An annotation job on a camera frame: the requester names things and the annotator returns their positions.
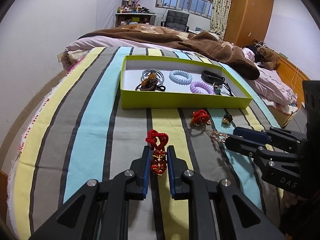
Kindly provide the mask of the small black gold charm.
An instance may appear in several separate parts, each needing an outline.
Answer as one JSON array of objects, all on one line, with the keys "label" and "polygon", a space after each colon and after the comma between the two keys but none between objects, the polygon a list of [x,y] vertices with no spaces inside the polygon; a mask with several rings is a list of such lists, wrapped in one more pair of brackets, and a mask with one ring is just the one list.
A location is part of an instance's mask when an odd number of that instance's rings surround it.
[{"label": "small black gold charm", "polygon": [[229,125],[232,121],[233,121],[233,116],[231,114],[225,114],[221,122],[224,125]]}]

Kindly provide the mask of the lime green shallow box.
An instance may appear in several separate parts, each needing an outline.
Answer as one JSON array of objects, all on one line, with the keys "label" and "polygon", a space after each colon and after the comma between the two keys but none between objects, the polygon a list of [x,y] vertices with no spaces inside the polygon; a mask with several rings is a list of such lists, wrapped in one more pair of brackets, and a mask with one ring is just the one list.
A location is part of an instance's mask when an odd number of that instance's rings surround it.
[{"label": "lime green shallow box", "polygon": [[[214,94],[213,85],[201,79],[204,70],[223,76],[234,96]],[[120,98],[123,109],[244,109],[253,100],[244,86],[216,62],[143,55],[125,57]]]}]

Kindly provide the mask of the brown fleece blanket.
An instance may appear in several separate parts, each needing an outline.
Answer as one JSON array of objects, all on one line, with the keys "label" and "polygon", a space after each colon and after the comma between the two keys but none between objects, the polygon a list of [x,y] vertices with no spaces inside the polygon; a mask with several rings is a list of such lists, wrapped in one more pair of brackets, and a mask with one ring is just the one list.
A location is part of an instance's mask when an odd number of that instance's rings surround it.
[{"label": "brown fleece blanket", "polygon": [[245,79],[256,80],[260,76],[260,72],[255,64],[245,58],[240,47],[224,45],[223,42],[217,40],[206,31],[194,35],[167,27],[133,24],[96,30],[82,37],[92,36],[106,36],[179,50],[194,51],[211,60],[229,65]]}]

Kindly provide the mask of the barred window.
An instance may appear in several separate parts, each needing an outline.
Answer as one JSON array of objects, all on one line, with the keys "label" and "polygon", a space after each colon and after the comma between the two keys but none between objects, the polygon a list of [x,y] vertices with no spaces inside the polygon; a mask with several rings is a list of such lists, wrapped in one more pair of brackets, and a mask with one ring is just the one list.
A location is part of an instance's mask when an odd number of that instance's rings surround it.
[{"label": "barred window", "polygon": [[155,7],[185,11],[204,18],[211,18],[213,0],[156,0]]}]

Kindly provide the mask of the brown teddy bear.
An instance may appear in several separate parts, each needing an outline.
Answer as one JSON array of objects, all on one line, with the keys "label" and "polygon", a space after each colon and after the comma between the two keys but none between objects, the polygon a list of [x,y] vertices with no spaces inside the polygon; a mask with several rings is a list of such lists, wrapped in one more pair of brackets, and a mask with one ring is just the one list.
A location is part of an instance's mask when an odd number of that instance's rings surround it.
[{"label": "brown teddy bear", "polygon": [[279,54],[267,47],[259,47],[257,52],[262,56],[261,66],[267,70],[274,70],[280,57]]}]

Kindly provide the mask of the wooden bed frame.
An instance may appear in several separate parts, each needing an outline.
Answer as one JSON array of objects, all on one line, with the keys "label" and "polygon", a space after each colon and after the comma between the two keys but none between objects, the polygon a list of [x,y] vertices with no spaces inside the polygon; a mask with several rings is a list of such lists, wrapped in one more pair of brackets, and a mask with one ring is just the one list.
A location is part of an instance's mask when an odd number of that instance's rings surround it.
[{"label": "wooden bed frame", "polygon": [[298,111],[304,108],[304,93],[302,82],[310,80],[298,67],[292,64],[288,59],[280,56],[275,70],[277,71],[283,83],[289,86],[295,94],[297,94],[297,107],[298,110],[291,115],[285,114],[277,108],[268,106],[268,109],[273,114],[280,127],[285,127],[296,115]]}]

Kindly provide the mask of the floral curtain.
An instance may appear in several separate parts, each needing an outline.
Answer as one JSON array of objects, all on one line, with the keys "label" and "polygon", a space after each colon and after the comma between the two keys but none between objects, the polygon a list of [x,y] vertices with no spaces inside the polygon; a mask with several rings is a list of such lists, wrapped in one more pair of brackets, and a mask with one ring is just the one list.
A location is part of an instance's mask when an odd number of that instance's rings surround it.
[{"label": "floral curtain", "polygon": [[213,0],[213,9],[210,19],[211,32],[223,39],[226,32],[228,15],[232,0]]}]

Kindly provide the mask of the cluttered desk shelf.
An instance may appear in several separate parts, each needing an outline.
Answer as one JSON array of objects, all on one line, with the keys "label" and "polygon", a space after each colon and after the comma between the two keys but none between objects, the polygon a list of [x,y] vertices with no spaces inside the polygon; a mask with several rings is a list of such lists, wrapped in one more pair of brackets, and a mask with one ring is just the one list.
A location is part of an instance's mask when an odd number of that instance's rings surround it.
[{"label": "cluttered desk shelf", "polygon": [[122,0],[115,16],[115,27],[137,23],[155,25],[156,20],[154,12],[140,4],[135,4],[133,0]]}]

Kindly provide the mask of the black office chair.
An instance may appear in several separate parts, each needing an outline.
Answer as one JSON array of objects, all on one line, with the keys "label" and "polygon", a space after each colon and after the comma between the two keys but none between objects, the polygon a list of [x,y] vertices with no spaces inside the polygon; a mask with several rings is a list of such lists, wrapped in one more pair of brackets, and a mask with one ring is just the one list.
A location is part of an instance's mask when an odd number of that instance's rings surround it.
[{"label": "black office chair", "polygon": [[161,27],[166,27],[170,29],[174,29],[177,31],[189,31],[188,26],[189,14],[169,10],[167,12],[167,18],[165,21],[161,21]]}]

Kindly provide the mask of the black cord teal pendant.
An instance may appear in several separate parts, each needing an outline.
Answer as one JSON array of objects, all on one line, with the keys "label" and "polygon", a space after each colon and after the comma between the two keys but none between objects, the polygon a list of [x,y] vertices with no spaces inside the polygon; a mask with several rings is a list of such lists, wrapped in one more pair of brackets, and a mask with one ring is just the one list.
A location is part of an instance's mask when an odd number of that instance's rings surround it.
[{"label": "black cord teal pendant", "polygon": [[213,83],[213,92],[216,95],[234,96],[228,83],[215,82]]}]

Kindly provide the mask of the black headband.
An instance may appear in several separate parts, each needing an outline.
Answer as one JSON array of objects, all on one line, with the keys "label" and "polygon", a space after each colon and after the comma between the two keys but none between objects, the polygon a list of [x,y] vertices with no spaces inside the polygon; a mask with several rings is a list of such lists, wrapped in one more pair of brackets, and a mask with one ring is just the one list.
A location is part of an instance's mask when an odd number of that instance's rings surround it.
[{"label": "black headband", "polygon": [[225,78],[223,76],[208,70],[204,70],[201,73],[201,79],[211,85],[216,84],[217,86],[221,86],[225,83]]}]

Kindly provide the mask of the wooden wardrobe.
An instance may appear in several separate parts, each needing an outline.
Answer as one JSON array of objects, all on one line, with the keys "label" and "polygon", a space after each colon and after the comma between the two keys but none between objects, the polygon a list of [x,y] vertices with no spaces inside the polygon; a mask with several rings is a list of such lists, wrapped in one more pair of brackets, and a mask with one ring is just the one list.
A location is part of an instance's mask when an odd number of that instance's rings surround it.
[{"label": "wooden wardrobe", "polygon": [[239,47],[265,39],[274,0],[232,0],[223,40]]}]

